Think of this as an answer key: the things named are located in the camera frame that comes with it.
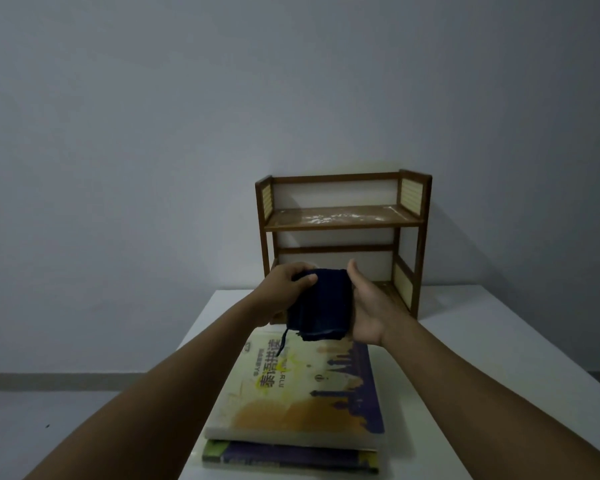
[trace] white table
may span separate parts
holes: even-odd
[[[216,291],[180,347],[250,290]],[[600,384],[481,286],[424,287],[421,323],[449,348],[600,450]],[[470,479],[400,368],[369,347],[388,444],[380,478]],[[181,479],[342,478],[342,473],[201,466],[199,439]]]

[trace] book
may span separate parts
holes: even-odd
[[[375,451],[208,440],[202,461],[223,465],[378,473]]]
[[[368,348],[350,339],[304,342],[254,332],[207,421],[208,440],[378,449],[384,423]]]

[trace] hand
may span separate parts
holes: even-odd
[[[247,297],[257,310],[256,326],[264,326],[276,313],[293,305],[304,290],[311,288],[318,281],[318,276],[309,274],[298,281],[291,278],[301,271],[314,269],[315,266],[305,262],[279,264],[271,270],[259,286]]]
[[[404,313],[391,298],[360,273],[355,259],[349,261],[347,274],[354,286],[353,339],[364,344],[382,346],[387,328]]]

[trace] drawstring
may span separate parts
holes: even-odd
[[[282,334],[282,340],[280,340],[280,348],[278,349],[278,353],[276,354],[276,357],[278,355],[280,355],[280,352],[282,352],[282,349],[285,348],[285,340],[287,339],[287,332],[289,331],[289,329],[287,328],[285,330],[285,332]]]

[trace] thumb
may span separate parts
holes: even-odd
[[[367,279],[367,277],[360,273],[360,270],[358,269],[358,263],[356,263],[355,259],[349,261],[349,264],[347,265],[347,274],[349,275],[349,279],[353,283],[353,286],[356,288],[370,284],[370,281]]]
[[[316,281],[318,281],[317,274],[307,274],[306,276],[303,276],[298,281],[296,281],[296,288],[298,288],[298,290],[300,290],[300,293],[302,293],[304,290],[311,288]]]

